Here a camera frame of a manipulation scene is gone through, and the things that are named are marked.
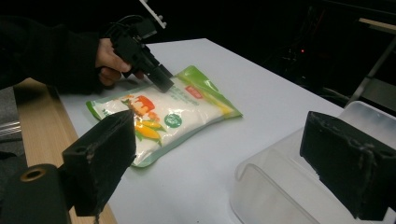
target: plastic bag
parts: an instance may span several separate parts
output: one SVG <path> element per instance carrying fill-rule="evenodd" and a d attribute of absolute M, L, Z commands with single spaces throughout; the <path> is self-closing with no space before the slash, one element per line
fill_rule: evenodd
<path fill-rule="evenodd" d="M 98 118 L 132 109 L 135 113 L 136 158 L 132 166 L 152 164 L 205 126 L 242 117 L 233 104 L 195 66 L 172 77 L 166 93 L 149 85 L 87 102 Z"/>

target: table surface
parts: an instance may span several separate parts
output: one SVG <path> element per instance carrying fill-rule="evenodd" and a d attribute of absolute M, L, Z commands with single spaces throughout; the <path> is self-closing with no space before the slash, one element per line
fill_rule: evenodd
<path fill-rule="evenodd" d="M 243 117 L 205 127 L 149 167 L 127 169 L 109 201 L 120 224 L 240 223 L 229 202 L 236 166 L 304 127 L 308 111 L 343 111 L 204 38 L 148 47 L 173 74 L 195 65 Z M 98 122 L 85 103 L 127 91 L 131 81 L 97 94 L 60 93 L 78 136 Z"/>

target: black device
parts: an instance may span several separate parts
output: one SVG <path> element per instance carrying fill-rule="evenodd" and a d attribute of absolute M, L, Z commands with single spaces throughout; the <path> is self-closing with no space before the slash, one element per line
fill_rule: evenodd
<path fill-rule="evenodd" d="M 68 211 L 96 217 L 135 157 L 134 112 L 97 123 L 63 152 L 64 164 L 38 164 L 7 183 L 2 224 L 70 224 Z"/>
<path fill-rule="evenodd" d="M 124 73 L 128 77 L 142 70 L 148 79 L 162 92 L 173 86 L 172 74 L 155 59 L 150 49 L 143 43 L 145 38 L 157 34 L 154 22 L 148 18 L 131 15 L 109 24 L 103 37 L 111 39 L 114 51 L 134 68 Z"/>
<path fill-rule="evenodd" d="M 300 155 L 354 218 L 396 211 L 396 150 L 339 118 L 310 111 Z"/>

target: white plastic tray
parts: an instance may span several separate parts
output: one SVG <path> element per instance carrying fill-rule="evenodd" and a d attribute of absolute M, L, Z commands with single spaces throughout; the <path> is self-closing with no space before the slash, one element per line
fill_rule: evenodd
<path fill-rule="evenodd" d="M 396 148 L 396 118 L 363 102 L 353 102 L 339 119 Z M 231 207 L 245 224 L 387 223 L 355 219 L 299 154 L 304 128 L 241 162 L 235 170 Z"/>

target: hand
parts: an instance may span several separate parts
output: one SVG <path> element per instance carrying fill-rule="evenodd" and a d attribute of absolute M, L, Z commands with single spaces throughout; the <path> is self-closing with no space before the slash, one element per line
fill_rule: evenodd
<path fill-rule="evenodd" d="M 112 86 L 121 78 L 121 73 L 131 71 L 133 68 L 120 58 L 112 47 L 109 38 L 102 38 L 99 40 L 98 51 L 96 53 L 95 67 L 101 67 L 99 80 L 105 86 Z M 134 74 L 137 78 L 144 77 L 143 72 L 139 71 Z"/>

